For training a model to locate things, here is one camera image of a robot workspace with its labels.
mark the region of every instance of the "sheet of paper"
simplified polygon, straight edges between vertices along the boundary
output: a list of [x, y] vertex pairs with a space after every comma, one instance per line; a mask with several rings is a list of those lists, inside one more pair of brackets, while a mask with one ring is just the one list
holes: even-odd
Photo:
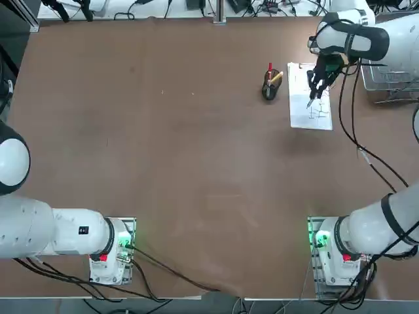
[[289, 116], [292, 128], [332, 130], [329, 88], [321, 99], [315, 99], [307, 108], [310, 100], [310, 88], [307, 70], [313, 70], [314, 64], [288, 63]]

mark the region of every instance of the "metal rack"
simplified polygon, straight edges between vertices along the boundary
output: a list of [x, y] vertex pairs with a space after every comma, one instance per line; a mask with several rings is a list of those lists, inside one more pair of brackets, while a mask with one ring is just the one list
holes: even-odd
[[383, 101], [416, 101], [419, 93], [419, 77], [414, 77], [405, 71], [395, 71], [389, 67], [363, 65], [361, 67], [364, 87], [369, 92], [388, 92]]

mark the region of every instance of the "power cord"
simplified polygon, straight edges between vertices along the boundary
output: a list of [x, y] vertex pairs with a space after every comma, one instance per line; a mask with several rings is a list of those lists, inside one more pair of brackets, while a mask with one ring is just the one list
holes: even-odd
[[324, 2], [324, 5], [322, 5], [320, 3], [321, 0], [317, 0], [317, 1], [313, 1], [313, 0], [307, 0], [310, 3], [313, 3], [314, 5], [317, 5], [317, 10], [316, 11], [308, 11], [310, 13], [310, 15], [312, 16], [319, 16], [321, 12], [324, 12], [325, 14], [329, 13], [328, 10], [326, 10], [325, 5], [326, 5], [326, 0]]
[[177, 277], [179, 277], [179, 278], [181, 278], [181, 279], [183, 279], [183, 280], [187, 281], [188, 283], [190, 283], [190, 284], [192, 284], [192, 285], [194, 285], [194, 286], [196, 286], [196, 287], [198, 287], [198, 288], [201, 288], [201, 289], [203, 289], [203, 290], [207, 290], [207, 291], [219, 291], [218, 289], [207, 287], [207, 286], [205, 286], [205, 285], [202, 285], [202, 284], [200, 284], [200, 283], [197, 283], [196, 281], [193, 281], [192, 279], [189, 279], [188, 277], [184, 276], [183, 274], [179, 273], [178, 271], [175, 271], [175, 270], [174, 270], [174, 269], [172, 269], [171, 267], [169, 267], [169, 266], [167, 266], [167, 265], [163, 264], [162, 262], [160, 262], [160, 261], [158, 261], [157, 259], [155, 259], [154, 257], [152, 257], [150, 254], [148, 254], [148, 253], [146, 253], [146, 252], [144, 252], [144, 251], [142, 251], [142, 250], [138, 249], [138, 248], [137, 248], [137, 247], [135, 247], [135, 246], [132, 246], [132, 245], [125, 245], [125, 247], [126, 247], [127, 249], [135, 250], [136, 252], [138, 252], [138, 253], [142, 254], [143, 256], [147, 257], [149, 260], [151, 260], [152, 262], [154, 262], [155, 264], [157, 264], [157, 265], [158, 265], [158, 266], [160, 266], [161, 268], [164, 268], [164, 269], [165, 269], [165, 270], [167, 270], [168, 272], [170, 272], [170, 273], [174, 274], [175, 276], [177, 276]]
[[65, 274], [60, 275], [59, 273], [56, 273], [56, 272], [51, 273], [51, 271], [48, 271], [44, 268], [39, 269], [39, 268], [35, 268], [35, 267], [33, 267], [29, 264], [26, 264], [24, 261], [20, 260], [19, 258], [13, 258], [13, 260], [16, 261], [17, 263], [19, 263], [21, 266], [25, 267], [27, 270], [32, 271], [33, 273], [36, 273], [36, 274], [41, 275], [43, 277], [48, 277], [48, 278], [51, 278], [51, 279], [59, 280], [59, 281], [62, 281], [64, 283], [88, 285], [89, 287], [98, 286], [98, 287], [108, 288], [108, 289], [124, 292], [124, 293], [127, 293], [127, 294], [132, 294], [134, 296], [139, 296], [139, 297], [142, 297], [142, 298], [152, 300], [152, 298], [150, 296], [146, 296], [146, 295], [138, 293], [138, 292], [134, 292], [134, 291], [131, 291], [131, 290], [126, 290], [126, 289], [119, 288], [119, 287], [116, 287], [116, 286], [105, 285], [103, 283], [97, 283], [97, 282], [93, 282], [93, 281], [85, 281], [85, 280], [82, 280], [82, 279], [80, 279], [78, 277], [75, 277], [75, 276], [70, 276], [70, 275], [65, 275]]
[[297, 17], [297, 11], [295, 10], [293, 0], [289, 0], [289, 4], [291, 5], [291, 13], [294, 14], [295, 17]]
[[[160, 304], [159, 306], [155, 307], [154, 309], [146, 312], [146, 314], [151, 314], [154, 313], [155, 311], [158, 311], [159, 309], [161, 309], [162, 307], [168, 305], [170, 302], [172, 302], [173, 300], [167, 300], [165, 301], [163, 304]], [[86, 299], [83, 299], [83, 302], [90, 308], [92, 309], [94, 312], [96, 312], [97, 314], [102, 314], [101, 311], [99, 311], [98, 309], [96, 309], [95, 307], [93, 307], [89, 302], [87, 302]], [[114, 309], [113, 311], [110, 311], [108, 314], [116, 314], [116, 313], [127, 313], [128, 314], [137, 314], [136, 312], [132, 311], [131, 309]]]
[[134, 5], [140, 5], [140, 4], [142, 4], [142, 3], [141, 3], [141, 0], [137, 0], [137, 1], [135, 1], [134, 3], [132, 3], [132, 4], [130, 5], [130, 7], [128, 8], [128, 11], [126, 11], [126, 12], [117, 12], [117, 13], [115, 13], [115, 15], [113, 16], [113, 20], [115, 21], [115, 20], [117, 19], [117, 16], [119, 16], [119, 15], [126, 15], [126, 16], [128, 17], [128, 19], [129, 19], [129, 20], [135, 20], [135, 19], [136, 19], [136, 17], [134, 16], [134, 14], [132, 14], [132, 13], [131, 13], [131, 9], [132, 9], [132, 7], [133, 7]]
[[141, 268], [141, 266], [135, 261], [135, 260], [131, 260], [131, 263], [137, 268], [137, 270], [139, 271], [139, 273], [140, 273], [140, 275], [141, 275], [141, 277], [143, 278], [143, 281], [144, 281], [144, 285], [145, 285], [145, 290], [147, 290], [147, 293], [149, 294], [149, 296], [154, 300], [154, 301], [156, 301], [156, 302], [159, 302], [159, 303], [161, 303], [161, 302], [165, 302], [165, 301], [167, 301], [167, 300], [165, 300], [165, 299], [159, 299], [159, 298], [157, 298], [156, 296], [155, 296], [155, 294], [151, 291], [151, 288], [150, 288], [150, 284], [149, 284], [149, 282], [148, 282], [148, 280], [147, 280], [147, 278], [145, 277], [145, 274], [144, 274], [144, 271], [143, 271], [143, 269]]
[[[42, 265], [45, 265], [46, 267], [48, 267], [49, 269], [51, 269], [52, 271], [48, 271], [48, 270], [46, 270], [46, 269], [44, 269], [44, 268], [42, 268], [42, 267], [40, 267], [40, 266], [38, 266], [38, 265], [36, 265], [33, 261], [32, 261], [32, 259], [30, 259], [30, 258], [27, 258], [26, 259], [27, 260], [27, 262], [32, 266], [32, 267], [34, 267], [36, 270], [39, 270], [39, 271], [43, 271], [43, 272], [45, 272], [45, 273], [48, 273], [48, 274], [51, 274], [51, 275], [61, 275], [61, 276], [63, 276], [63, 277], [66, 277], [66, 278], [68, 278], [68, 279], [78, 279], [78, 280], [81, 280], [81, 279], [79, 279], [79, 278], [77, 278], [77, 277], [74, 277], [74, 276], [68, 276], [68, 275], [65, 275], [64, 273], [62, 273], [62, 272], [60, 272], [60, 271], [58, 271], [56, 268], [54, 268], [54, 267], [52, 267], [50, 264], [48, 264], [48, 263], [46, 263], [46, 262], [43, 262], [43, 261], [41, 261], [41, 260], [39, 260], [38, 259], [38, 261], [42, 264]], [[88, 284], [88, 286], [90, 287], [90, 288], [92, 288], [93, 290], [95, 290], [100, 296], [101, 296], [101, 298], [98, 298], [96, 295], [94, 295], [94, 294], [92, 294], [87, 288], [85, 288], [84, 286], [82, 286], [81, 284], [79, 284], [79, 283], [75, 283], [78, 287], [80, 287], [80, 288], [82, 288], [84, 291], [86, 291], [87, 293], [89, 293], [89, 295], [91, 295], [91, 297], [93, 297], [93, 299], [95, 299], [95, 300], [101, 300], [101, 301], [108, 301], [108, 302], [111, 302], [111, 303], [119, 303], [119, 302], [121, 302], [122, 300], [111, 300], [111, 299], [108, 299], [107, 297], [105, 297], [101, 292], [100, 292], [100, 290], [99, 289], [97, 289], [94, 285], [91, 285], [90, 283]]]
[[168, 8], [166, 10], [166, 13], [164, 13], [164, 18], [163, 19], [166, 19], [168, 17], [169, 8], [170, 8], [170, 5], [171, 5], [172, 1], [173, 0], [168, 0]]

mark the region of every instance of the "pen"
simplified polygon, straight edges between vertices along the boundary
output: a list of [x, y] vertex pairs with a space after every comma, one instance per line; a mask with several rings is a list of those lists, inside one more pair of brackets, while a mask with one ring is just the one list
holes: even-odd
[[274, 78], [272, 80], [270, 80], [270, 83], [273, 84], [274, 82], [276, 82], [277, 80], [279, 80], [283, 75], [283, 72], [279, 72], [277, 75], [274, 76]]

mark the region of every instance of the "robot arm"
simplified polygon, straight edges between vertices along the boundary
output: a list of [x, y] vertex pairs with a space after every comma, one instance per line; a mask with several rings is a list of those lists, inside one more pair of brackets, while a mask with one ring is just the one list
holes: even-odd
[[89, 255], [90, 278], [126, 283], [133, 237], [119, 218], [89, 209], [55, 209], [12, 194], [0, 197], [0, 258]]
[[[309, 71], [310, 103], [320, 98], [344, 69], [340, 54], [350, 64], [358, 59], [386, 65], [419, 76], [419, 14], [375, 24], [365, 0], [333, 1], [308, 47], [318, 60]], [[316, 234], [316, 246], [327, 285], [351, 285], [360, 269], [362, 254], [380, 254], [419, 221], [419, 183], [346, 217], [328, 217]], [[403, 256], [419, 244], [419, 230], [388, 254]]]
[[308, 40], [311, 53], [318, 55], [316, 67], [308, 73], [311, 100], [320, 98], [344, 69], [340, 54], [345, 54], [350, 63], [361, 58], [414, 76], [419, 74], [419, 14], [375, 24], [366, 1], [341, 3], [334, 1], [331, 10], [354, 7], [327, 13], [316, 35]]

